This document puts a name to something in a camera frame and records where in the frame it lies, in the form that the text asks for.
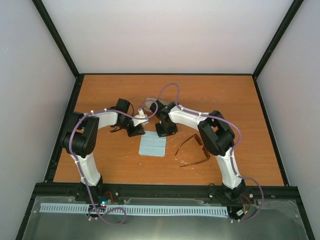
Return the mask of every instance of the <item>light blue cloth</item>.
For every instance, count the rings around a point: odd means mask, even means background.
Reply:
[[[145,131],[145,134],[141,136],[139,154],[164,157],[166,154],[166,141],[166,137],[158,137],[155,131]]]

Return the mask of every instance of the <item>small white object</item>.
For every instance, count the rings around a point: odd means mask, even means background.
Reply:
[[[133,125],[138,126],[139,124],[145,125],[145,124],[149,123],[148,119],[146,119],[148,116],[144,113],[144,111],[141,108],[138,109],[138,112],[139,112],[139,114],[135,115],[134,117],[139,118],[139,119],[135,119],[135,118],[132,119]]]
[[[236,215],[238,217],[241,216],[242,214],[244,214],[244,211],[242,211],[242,209],[240,209],[239,211],[236,212]]]

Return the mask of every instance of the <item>wire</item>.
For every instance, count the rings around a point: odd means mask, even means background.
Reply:
[[[195,111],[195,110],[183,108],[182,105],[179,105],[179,104],[178,104],[178,99],[179,99],[179,95],[180,95],[180,87],[179,87],[179,85],[178,85],[177,83],[175,83],[175,82],[168,83],[167,85],[165,85],[165,86],[161,89],[161,91],[160,91],[160,93],[159,93],[159,96],[158,96],[158,100],[160,99],[161,94],[163,93],[163,91],[164,91],[167,87],[169,87],[169,86],[171,86],[171,85],[175,85],[175,86],[177,87],[177,93],[176,93],[176,96],[175,96],[175,101],[174,101],[174,103],[175,103],[175,106],[176,106],[178,109],[180,109],[181,111],[183,111],[183,112],[185,112],[185,113],[192,114],[192,115],[195,115],[195,116],[206,117],[206,118],[216,119],[216,120],[225,122],[225,123],[231,125],[231,126],[237,131],[237,133],[238,133],[238,141],[233,145],[233,147],[232,147],[232,149],[231,149],[231,151],[230,151],[230,161],[231,161],[232,170],[233,170],[234,174],[235,174],[237,177],[239,177],[239,178],[241,178],[241,179],[243,179],[243,180],[251,180],[251,181],[253,181],[253,182],[257,185],[257,187],[259,188],[259,190],[260,190],[260,192],[261,192],[261,205],[260,205],[260,207],[258,208],[258,210],[255,212],[254,215],[252,215],[251,217],[249,217],[249,218],[247,218],[247,219],[245,219],[245,220],[241,220],[241,222],[247,222],[247,221],[253,219],[255,216],[257,216],[257,214],[258,214],[258,213],[260,212],[260,210],[262,209],[262,207],[263,207],[263,205],[264,205],[264,199],[265,199],[265,198],[264,198],[264,192],[263,192],[260,184],[259,184],[254,178],[241,176],[241,175],[236,171],[236,169],[235,169],[235,164],[234,164],[234,151],[235,151],[235,148],[236,148],[236,147],[238,146],[238,144],[240,143],[240,141],[242,140],[242,134],[241,134],[239,128],[238,128],[234,123],[232,123],[232,122],[230,122],[230,121],[228,121],[228,120],[226,120],[226,119],[224,119],[224,118],[217,117],[217,116],[212,116],[212,115],[208,115],[208,114],[203,114],[203,113],[201,113],[201,112],[199,112],[199,111]]]
[[[244,201],[241,199],[241,204],[242,204],[242,207],[243,207],[243,213],[246,214],[246,209],[245,209],[245,205],[244,205]]]
[[[244,198],[248,201],[248,203],[249,203],[249,208],[250,208],[251,202],[250,202],[249,198],[248,198],[246,195],[243,195],[243,194],[242,194],[242,197],[244,197]]]
[[[104,195],[106,196],[106,195],[110,195],[110,197],[111,197],[111,202],[113,203],[114,202],[114,196],[112,196],[112,193],[110,192],[110,191],[107,191]]]
[[[134,108],[134,106],[132,105],[131,102],[130,102],[130,106],[132,107],[132,114],[131,114],[131,116],[134,116],[134,115],[135,115],[135,108]]]
[[[155,100],[149,100],[149,101],[155,103],[155,112],[154,112],[153,114],[151,114],[150,116],[147,116],[147,117],[145,117],[145,118],[140,118],[140,117],[131,116],[131,115],[125,113],[125,112],[122,112],[122,111],[119,111],[119,110],[115,110],[115,109],[105,108],[104,110],[96,111],[96,112],[94,112],[94,111],[92,110],[91,112],[84,114],[83,117],[79,119],[79,121],[75,124],[75,126],[74,126],[74,128],[73,128],[73,130],[72,130],[72,132],[71,132],[71,136],[70,136],[70,139],[69,139],[69,146],[68,146],[68,147],[69,147],[70,154],[71,154],[71,155],[74,157],[74,159],[75,159],[74,162],[76,163],[76,165],[77,165],[77,167],[78,167],[78,170],[79,170],[81,179],[83,179],[83,181],[84,181],[84,184],[85,184],[85,187],[86,187],[86,189],[87,189],[87,191],[88,191],[88,195],[89,195],[89,198],[90,198],[90,201],[91,201],[91,204],[92,204],[92,206],[93,206],[94,211],[96,212],[96,214],[98,215],[98,217],[99,217],[102,221],[104,221],[106,224],[113,225],[113,226],[117,226],[117,225],[123,224],[123,223],[125,222],[125,220],[127,219],[127,213],[126,213],[125,209],[122,208],[122,207],[112,208],[112,209],[110,209],[108,212],[106,212],[106,213],[103,214],[103,215],[101,215],[101,214],[98,212],[98,208],[97,208],[96,205],[95,205],[95,201],[94,201],[94,199],[93,199],[93,197],[92,197],[92,194],[91,194],[91,191],[90,191],[90,188],[89,188],[89,184],[88,184],[87,178],[86,178],[86,176],[85,176],[85,174],[84,174],[84,171],[82,170],[82,166],[81,166],[81,164],[80,164],[79,158],[78,158],[78,156],[77,156],[77,155],[73,152],[73,150],[72,150],[72,142],[73,142],[75,133],[76,133],[78,127],[80,126],[80,124],[81,124],[87,117],[89,117],[89,116],[91,116],[91,115],[94,115],[94,114],[102,114],[102,113],[107,113],[107,112],[114,112],[114,113],[118,113],[118,114],[125,115],[125,116],[127,116],[127,117],[129,117],[129,118],[132,118],[132,119],[139,119],[139,120],[150,119],[150,118],[152,118],[152,117],[156,114],[156,112],[158,111],[158,104],[156,103]],[[107,215],[108,213],[110,213],[110,212],[112,212],[112,211],[114,211],[114,210],[121,210],[121,211],[123,211],[123,213],[124,213],[123,220],[122,220],[121,222],[119,222],[119,223],[112,223],[112,222],[109,222],[109,221],[107,221],[107,220],[104,219],[104,216],[105,216],[105,215]]]

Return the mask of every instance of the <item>metal sheet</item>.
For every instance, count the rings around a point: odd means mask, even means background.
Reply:
[[[24,240],[306,240],[297,206],[293,201],[266,204],[260,214],[246,223],[230,223],[220,217],[206,216],[128,216],[120,226],[101,220],[88,221],[83,214],[38,213],[34,207]],[[108,221],[118,223],[123,216],[109,215]]]

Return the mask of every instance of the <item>white wall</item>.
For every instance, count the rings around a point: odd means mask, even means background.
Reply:
[[[283,164],[320,239],[320,1],[304,1],[258,78]]]
[[[81,73],[251,74],[292,0],[44,0]]]
[[[31,0],[0,0],[0,239],[42,182],[74,77]]]

